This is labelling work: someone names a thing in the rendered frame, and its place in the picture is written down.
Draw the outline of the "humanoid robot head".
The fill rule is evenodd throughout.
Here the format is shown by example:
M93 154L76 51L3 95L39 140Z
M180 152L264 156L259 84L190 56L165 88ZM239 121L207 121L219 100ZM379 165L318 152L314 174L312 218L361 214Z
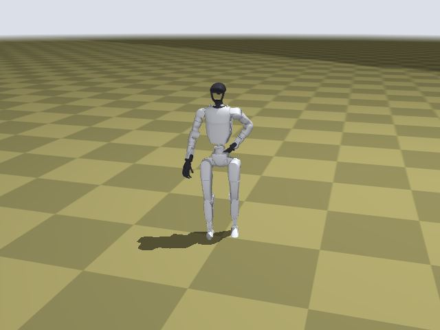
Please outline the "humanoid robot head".
M220 106L223 104L222 100L223 100L225 91L226 91L226 86L223 83L217 82L213 86L211 86L211 88L210 88L211 98L212 98L213 102L215 102L215 105L216 105L216 106L213 106L214 108L219 109L219 108L225 107L225 106ZM221 99L215 100L213 98L213 93L222 94Z

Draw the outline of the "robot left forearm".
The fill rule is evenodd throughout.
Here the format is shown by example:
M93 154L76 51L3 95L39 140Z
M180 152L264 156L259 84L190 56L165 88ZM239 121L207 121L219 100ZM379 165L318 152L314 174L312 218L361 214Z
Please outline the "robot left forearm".
M251 133L252 129L253 129L253 125L252 124L249 124L247 126L246 130L242 129L240 134L236 137L235 141L233 141L233 143L236 142L236 144L237 144L237 146L234 147L234 149L237 149L239 147L239 145L244 141L244 139Z

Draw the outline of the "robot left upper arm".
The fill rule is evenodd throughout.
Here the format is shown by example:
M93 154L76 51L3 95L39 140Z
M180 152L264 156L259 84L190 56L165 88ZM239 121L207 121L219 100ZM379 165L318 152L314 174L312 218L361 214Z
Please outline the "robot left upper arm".
M238 107L230 108L230 115L233 119L240 121L243 124L243 128L246 130L249 124L252 124L252 121L242 112L242 110Z

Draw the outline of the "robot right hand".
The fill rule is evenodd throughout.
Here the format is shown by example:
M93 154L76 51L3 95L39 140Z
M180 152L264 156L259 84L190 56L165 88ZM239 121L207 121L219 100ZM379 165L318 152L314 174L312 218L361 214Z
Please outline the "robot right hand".
M192 170L192 168L191 168L191 162L193 161L193 155L192 154L190 154L190 157L189 157L189 159L186 159L185 158L185 164L184 164L184 167L183 167L183 171L182 171L182 175L184 176L184 177L186 177L186 178L192 178L191 176L190 176L190 171L189 170L191 170L191 172L193 173L193 170ZM190 179L189 178L189 179Z

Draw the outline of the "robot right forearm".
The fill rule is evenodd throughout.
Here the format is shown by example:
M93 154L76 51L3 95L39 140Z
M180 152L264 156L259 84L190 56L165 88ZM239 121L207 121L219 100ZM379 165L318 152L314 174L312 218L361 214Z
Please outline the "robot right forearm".
M196 144L196 140L192 139L193 136L193 130L191 130L190 135L188 137L188 147L186 150L186 159L189 159L190 154L194 154L195 152L195 144Z

